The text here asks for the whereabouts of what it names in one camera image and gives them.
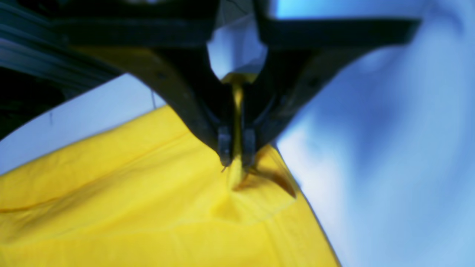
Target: white surface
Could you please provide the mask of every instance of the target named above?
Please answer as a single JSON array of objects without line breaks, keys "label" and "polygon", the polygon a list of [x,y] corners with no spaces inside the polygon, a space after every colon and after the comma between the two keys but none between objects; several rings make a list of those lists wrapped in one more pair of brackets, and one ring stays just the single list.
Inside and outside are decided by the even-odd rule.
[{"label": "white surface", "polygon": [[122,75],[44,113],[0,141],[0,174],[164,104],[135,77]]},{"label": "white surface", "polygon": [[211,68],[219,79],[236,70],[259,73],[267,54],[254,15],[217,29],[208,43],[208,51]]},{"label": "white surface", "polygon": [[279,139],[343,266],[475,266],[474,45],[474,2],[438,1]]},{"label": "white surface", "polygon": [[420,17],[430,0],[271,0],[278,19]]}]

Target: yellow fabric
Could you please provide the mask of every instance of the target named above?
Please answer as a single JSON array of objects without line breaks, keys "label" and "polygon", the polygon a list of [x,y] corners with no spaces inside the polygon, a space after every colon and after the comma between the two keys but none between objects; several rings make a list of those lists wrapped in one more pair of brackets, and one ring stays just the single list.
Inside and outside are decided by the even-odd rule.
[{"label": "yellow fabric", "polygon": [[228,189],[236,190],[242,184],[246,177],[246,173],[242,168],[241,159],[241,105],[243,90],[241,84],[243,84],[241,75],[228,75],[224,80],[228,80],[228,83],[232,84],[233,97],[234,97],[234,139],[233,139],[233,162],[229,170],[228,175]]},{"label": "yellow fabric", "polygon": [[168,106],[0,176],[0,266],[338,265],[277,151],[238,183]]}]

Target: black metal bracket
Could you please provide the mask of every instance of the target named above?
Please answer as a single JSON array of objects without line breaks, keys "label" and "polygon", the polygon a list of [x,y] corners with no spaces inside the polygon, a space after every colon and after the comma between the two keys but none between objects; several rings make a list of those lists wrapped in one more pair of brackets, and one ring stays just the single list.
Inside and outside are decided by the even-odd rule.
[{"label": "black metal bracket", "polygon": [[[67,0],[55,25],[70,45],[93,47],[82,51],[148,84],[228,166],[232,92],[212,72],[206,49],[219,0],[130,2]],[[275,20],[265,4],[254,0],[266,63],[253,83],[242,85],[245,167],[342,68],[376,48],[406,44],[419,25],[415,19]],[[112,56],[107,47],[122,50]]]}]

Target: yellow cloth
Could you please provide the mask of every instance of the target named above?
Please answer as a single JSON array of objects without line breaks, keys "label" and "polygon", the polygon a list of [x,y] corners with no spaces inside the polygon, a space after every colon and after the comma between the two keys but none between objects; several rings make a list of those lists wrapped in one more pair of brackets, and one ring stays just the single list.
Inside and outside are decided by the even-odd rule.
[{"label": "yellow cloth", "polygon": [[0,176],[0,266],[338,266],[277,151],[237,186],[169,107]]}]

